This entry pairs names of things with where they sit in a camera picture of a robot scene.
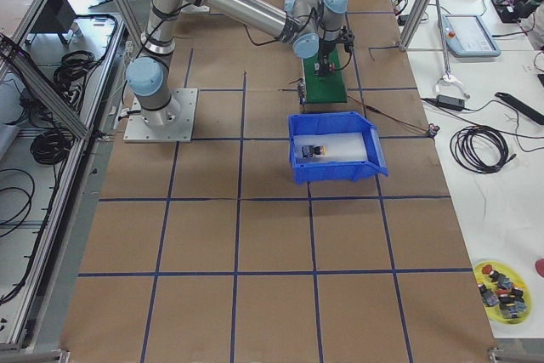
tiled table surface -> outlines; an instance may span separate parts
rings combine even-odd
[[[399,36],[389,0],[350,0],[348,22],[350,95],[425,126],[407,56],[367,50]],[[183,18],[177,44],[171,87],[201,89],[195,140],[116,135],[61,344],[73,361],[486,362],[433,141],[370,114],[389,177],[294,184],[292,51],[221,15]]]

light blue cap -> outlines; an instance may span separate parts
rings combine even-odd
[[[306,33],[292,44],[292,51],[299,59],[314,57],[320,49],[320,38],[315,33]]]
[[[337,14],[344,14],[348,11],[348,0],[323,0],[323,3]]]
[[[283,9],[287,12],[287,14],[289,14],[290,16],[292,16],[292,8],[295,7],[295,2],[297,0],[285,0],[285,2],[283,3]]]
[[[164,74],[155,60],[150,57],[140,57],[128,65],[126,78],[136,95],[149,97],[161,88]]]

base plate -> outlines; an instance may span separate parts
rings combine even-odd
[[[150,127],[141,115],[128,118],[125,142],[150,143],[150,142],[190,142],[193,135],[193,123],[195,121],[196,99],[198,89],[179,88],[172,91],[172,96],[179,102],[181,112],[179,118],[165,127]],[[137,99],[134,99],[132,111],[140,109]]]

green mat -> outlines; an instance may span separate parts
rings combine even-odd
[[[335,67],[340,67],[338,51],[334,50],[329,60]],[[306,104],[330,104],[347,102],[346,87],[343,83],[342,72],[335,71],[328,77],[318,77],[314,73],[317,55],[303,61],[304,79],[306,80]]]

red round object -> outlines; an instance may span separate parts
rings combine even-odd
[[[484,268],[482,268],[482,273],[489,275],[492,270],[493,270],[493,265],[487,264]]]
[[[541,258],[535,262],[535,269],[536,272],[538,272],[538,275],[544,278],[544,258]]]

